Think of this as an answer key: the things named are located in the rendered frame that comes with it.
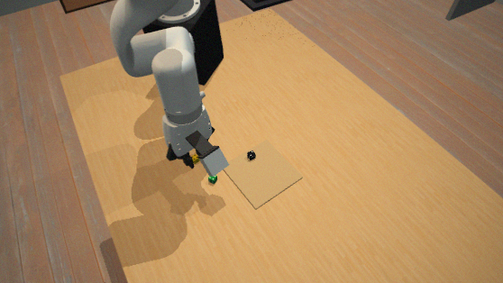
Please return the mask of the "green die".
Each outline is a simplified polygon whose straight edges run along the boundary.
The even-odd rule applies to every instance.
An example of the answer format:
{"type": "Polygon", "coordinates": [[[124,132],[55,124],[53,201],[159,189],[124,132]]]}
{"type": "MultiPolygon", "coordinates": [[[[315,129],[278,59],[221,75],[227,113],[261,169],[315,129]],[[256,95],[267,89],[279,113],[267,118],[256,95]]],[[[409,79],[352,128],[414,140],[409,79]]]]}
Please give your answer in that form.
{"type": "Polygon", "coordinates": [[[213,177],[209,176],[208,181],[214,184],[217,181],[217,175],[213,177]]]}

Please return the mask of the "beige flat mat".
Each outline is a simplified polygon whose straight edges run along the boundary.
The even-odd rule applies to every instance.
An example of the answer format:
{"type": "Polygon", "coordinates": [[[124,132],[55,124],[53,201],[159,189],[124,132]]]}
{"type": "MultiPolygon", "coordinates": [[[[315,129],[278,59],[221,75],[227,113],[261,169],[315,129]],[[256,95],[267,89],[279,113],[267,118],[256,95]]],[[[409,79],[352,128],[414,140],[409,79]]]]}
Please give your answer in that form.
{"type": "Polygon", "coordinates": [[[228,163],[224,172],[255,209],[303,177],[267,140],[228,163]],[[255,159],[249,160],[249,151],[254,151],[255,159]]]}

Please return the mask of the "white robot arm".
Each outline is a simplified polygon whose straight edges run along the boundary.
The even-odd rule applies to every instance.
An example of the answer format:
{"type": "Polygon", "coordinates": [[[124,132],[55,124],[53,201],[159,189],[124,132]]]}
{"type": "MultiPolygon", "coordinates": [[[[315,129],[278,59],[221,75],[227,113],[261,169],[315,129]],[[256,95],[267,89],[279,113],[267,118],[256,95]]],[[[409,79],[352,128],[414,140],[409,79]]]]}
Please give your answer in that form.
{"type": "MultiPolygon", "coordinates": [[[[200,6],[200,0],[118,0],[111,16],[111,38],[123,69],[136,78],[154,75],[165,115],[175,124],[193,123],[203,112],[206,94],[199,90],[193,38],[180,26],[134,35],[157,19],[183,23],[194,17],[200,6]]],[[[199,131],[186,140],[200,154],[209,176],[229,166],[220,147],[213,146],[199,131]]]]}

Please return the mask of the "black die with white pips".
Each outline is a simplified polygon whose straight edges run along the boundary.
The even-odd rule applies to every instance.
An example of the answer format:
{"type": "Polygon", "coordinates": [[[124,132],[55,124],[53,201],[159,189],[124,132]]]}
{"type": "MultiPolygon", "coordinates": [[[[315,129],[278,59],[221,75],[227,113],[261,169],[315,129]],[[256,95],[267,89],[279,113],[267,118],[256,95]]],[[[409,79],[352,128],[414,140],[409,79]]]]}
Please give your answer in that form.
{"type": "Polygon", "coordinates": [[[247,152],[247,157],[249,158],[249,160],[253,160],[256,158],[256,154],[254,153],[254,151],[249,151],[247,152]]]}

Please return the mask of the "yellow die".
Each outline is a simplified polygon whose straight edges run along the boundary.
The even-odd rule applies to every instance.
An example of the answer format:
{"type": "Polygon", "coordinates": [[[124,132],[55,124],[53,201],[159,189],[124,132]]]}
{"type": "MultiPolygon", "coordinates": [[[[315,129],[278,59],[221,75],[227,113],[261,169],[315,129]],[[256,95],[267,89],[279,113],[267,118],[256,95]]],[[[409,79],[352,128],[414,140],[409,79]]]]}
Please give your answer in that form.
{"type": "Polygon", "coordinates": [[[196,154],[194,154],[193,156],[191,156],[191,158],[193,159],[194,164],[197,164],[200,161],[199,158],[198,158],[198,156],[196,154]]]}

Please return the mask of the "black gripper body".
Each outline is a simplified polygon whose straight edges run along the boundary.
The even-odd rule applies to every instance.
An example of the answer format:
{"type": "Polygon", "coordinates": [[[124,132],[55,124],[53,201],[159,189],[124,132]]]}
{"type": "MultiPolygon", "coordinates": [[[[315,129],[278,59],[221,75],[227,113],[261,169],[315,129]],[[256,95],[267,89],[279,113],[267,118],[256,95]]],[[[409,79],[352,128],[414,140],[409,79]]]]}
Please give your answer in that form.
{"type": "Polygon", "coordinates": [[[175,124],[170,122],[166,115],[162,116],[162,130],[166,145],[169,147],[169,142],[174,153],[180,157],[192,151],[194,147],[186,140],[190,134],[199,131],[206,139],[212,135],[212,125],[209,115],[204,105],[203,112],[200,117],[193,123],[175,124]]]}

